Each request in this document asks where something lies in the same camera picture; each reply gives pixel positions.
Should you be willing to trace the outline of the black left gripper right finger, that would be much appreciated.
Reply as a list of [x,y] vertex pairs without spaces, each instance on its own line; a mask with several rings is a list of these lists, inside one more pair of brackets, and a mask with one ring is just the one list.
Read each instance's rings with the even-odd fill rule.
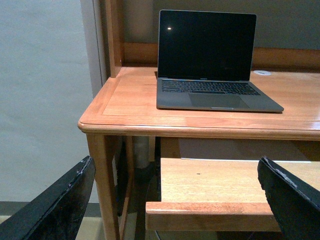
[[258,181],[287,240],[320,238],[320,191],[271,159],[257,166]]

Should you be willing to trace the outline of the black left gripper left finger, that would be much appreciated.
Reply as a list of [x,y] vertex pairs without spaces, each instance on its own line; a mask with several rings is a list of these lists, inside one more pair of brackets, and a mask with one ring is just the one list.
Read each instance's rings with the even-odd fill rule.
[[2,240],[74,240],[92,192],[94,159],[86,156],[0,225]]

